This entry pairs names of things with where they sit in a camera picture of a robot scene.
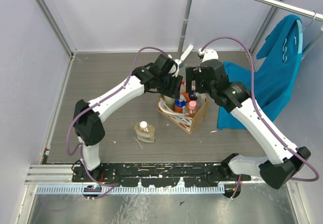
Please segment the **green bottle white cap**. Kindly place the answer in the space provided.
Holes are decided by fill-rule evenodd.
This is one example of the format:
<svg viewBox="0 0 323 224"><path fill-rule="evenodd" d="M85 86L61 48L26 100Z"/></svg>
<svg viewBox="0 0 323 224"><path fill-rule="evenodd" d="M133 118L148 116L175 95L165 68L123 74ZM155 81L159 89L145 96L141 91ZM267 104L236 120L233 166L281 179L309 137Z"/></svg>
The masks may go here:
<svg viewBox="0 0 323 224"><path fill-rule="evenodd" d="M165 102L165 104L166 104L166 106L170 109L170 110L172 110L172 111L174 111L174 109L175 109L175 99L173 99L173 98L171 98L171 97L168 97L168 96L163 96L163 100L164 100L164 102Z"/></svg>

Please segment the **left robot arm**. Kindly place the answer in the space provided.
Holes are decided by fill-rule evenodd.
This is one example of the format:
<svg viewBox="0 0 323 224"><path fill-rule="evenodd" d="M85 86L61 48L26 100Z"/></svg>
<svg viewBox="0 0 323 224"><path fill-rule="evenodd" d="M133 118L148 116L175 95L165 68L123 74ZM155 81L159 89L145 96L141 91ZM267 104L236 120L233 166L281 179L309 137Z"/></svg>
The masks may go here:
<svg viewBox="0 0 323 224"><path fill-rule="evenodd" d="M147 92L178 98L183 77L181 60L161 53L155 62L136 67L123 82L89 102L75 105L72 126L82 147L83 176L90 182L101 176L99 144L105 136L103 123L125 103Z"/></svg>

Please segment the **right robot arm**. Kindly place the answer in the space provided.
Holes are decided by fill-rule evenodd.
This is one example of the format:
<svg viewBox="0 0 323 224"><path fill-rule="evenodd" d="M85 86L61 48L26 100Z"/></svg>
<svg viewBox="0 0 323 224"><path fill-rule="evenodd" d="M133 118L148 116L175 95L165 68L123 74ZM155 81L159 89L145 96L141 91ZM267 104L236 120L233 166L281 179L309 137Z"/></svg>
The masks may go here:
<svg viewBox="0 0 323 224"><path fill-rule="evenodd" d="M311 153L297 147L262 113L252 101L250 91L241 82L230 82L223 63L216 59L186 68L186 90L192 84L198 93L208 94L214 102L236 118L260 144L265 157L231 154L222 161L221 173L231 181L238 175L262 178L270 187L281 188L303 167Z"/></svg>

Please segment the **clear yellowish soap bottle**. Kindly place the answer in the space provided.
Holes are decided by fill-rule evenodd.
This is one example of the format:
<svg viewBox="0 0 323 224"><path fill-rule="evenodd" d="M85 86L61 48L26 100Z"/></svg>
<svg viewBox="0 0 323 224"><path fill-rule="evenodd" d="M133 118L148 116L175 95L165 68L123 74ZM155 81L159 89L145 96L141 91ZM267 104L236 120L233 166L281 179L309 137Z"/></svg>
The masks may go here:
<svg viewBox="0 0 323 224"><path fill-rule="evenodd" d="M137 139L146 143L155 141L155 127L146 121L136 123L134 130L137 134Z"/></svg>

